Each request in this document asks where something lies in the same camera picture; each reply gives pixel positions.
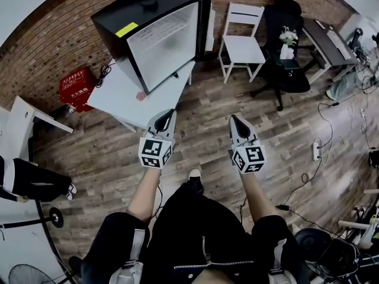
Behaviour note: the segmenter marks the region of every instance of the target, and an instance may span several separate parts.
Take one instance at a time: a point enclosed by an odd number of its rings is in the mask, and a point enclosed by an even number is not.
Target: red crate
[[[78,112],[89,111],[87,100],[96,87],[97,79],[88,67],[79,69],[60,81],[59,99]]]

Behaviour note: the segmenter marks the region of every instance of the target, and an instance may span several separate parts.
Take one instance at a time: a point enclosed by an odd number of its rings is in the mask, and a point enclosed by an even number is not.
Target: white chair
[[[55,121],[51,116],[31,106],[19,96],[13,103],[0,144],[0,155],[4,159],[20,158],[27,148],[33,128],[33,119],[37,117],[61,130],[72,133],[73,129]]]
[[[254,35],[258,24],[262,18],[264,7],[255,7],[252,5],[243,5],[230,3],[229,10],[227,13],[226,24],[223,34],[223,39],[221,41],[220,51],[219,51],[219,61],[221,63],[221,69],[224,74],[224,83],[229,78],[232,68],[244,67],[247,68],[250,76],[249,82],[253,81],[256,74],[261,69],[262,65],[265,63],[265,57],[255,40]],[[229,23],[244,23],[254,25],[253,33],[251,37],[239,36],[239,35],[227,35],[227,29]],[[221,59],[221,52],[223,50],[224,44],[226,50],[229,54],[230,64],[224,65]],[[252,74],[249,64],[258,64],[257,69]]]

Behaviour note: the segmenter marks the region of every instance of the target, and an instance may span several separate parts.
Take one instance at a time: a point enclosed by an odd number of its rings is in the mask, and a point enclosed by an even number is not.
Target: power outlet
[[[317,161],[320,159],[320,149],[317,142],[313,142],[313,160]]]
[[[361,116],[362,116],[362,119],[366,119],[365,113],[363,112],[363,108],[361,108]]]

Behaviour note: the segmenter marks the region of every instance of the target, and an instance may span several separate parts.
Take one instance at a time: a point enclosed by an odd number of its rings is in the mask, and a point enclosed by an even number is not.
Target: hand
[[[18,196],[17,197],[17,202],[19,203],[26,203],[29,201],[29,198],[27,196]]]

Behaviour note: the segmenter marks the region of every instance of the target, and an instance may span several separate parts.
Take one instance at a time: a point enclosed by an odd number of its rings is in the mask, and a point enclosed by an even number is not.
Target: white shoe
[[[327,96],[329,99],[336,101],[336,98],[333,97],[332,92],[331,92],[330,90],[327,90],[327,91],[325,92],[325,94],[326,94],[326,96]]]
[[[201,180],[201,172],[195,168],[195,169],[192,169],[192,171],[189,172],[189,176],[188,176],[188,180],[190,180],[191,178],[200,178]]]
[[[71,191],[73,194],[76,194],[78,192],[76,186],[72,182],[70,183],[69,191]]]
[[[72,196],[71,191],[67,191],[67,195],[66,195],[66,197],[67,197],[68,201],[72,201],[73,196]]]

